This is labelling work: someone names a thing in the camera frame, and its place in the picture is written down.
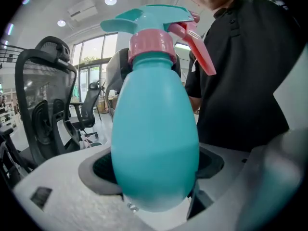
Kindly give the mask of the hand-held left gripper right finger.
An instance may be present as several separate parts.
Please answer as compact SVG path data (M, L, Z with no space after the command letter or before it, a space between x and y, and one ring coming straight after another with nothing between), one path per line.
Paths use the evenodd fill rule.
M244 153L209 145L223 168L199 178L179 231L304 231L308 228L308 131L289 131Z

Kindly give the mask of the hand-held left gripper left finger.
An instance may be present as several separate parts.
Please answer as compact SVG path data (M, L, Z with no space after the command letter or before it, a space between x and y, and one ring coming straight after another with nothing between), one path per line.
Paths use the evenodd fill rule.
M80 164L109 149L95 146L53 157L25 178L13 193L45 231L150 231L119 195L98 195L80 179Z

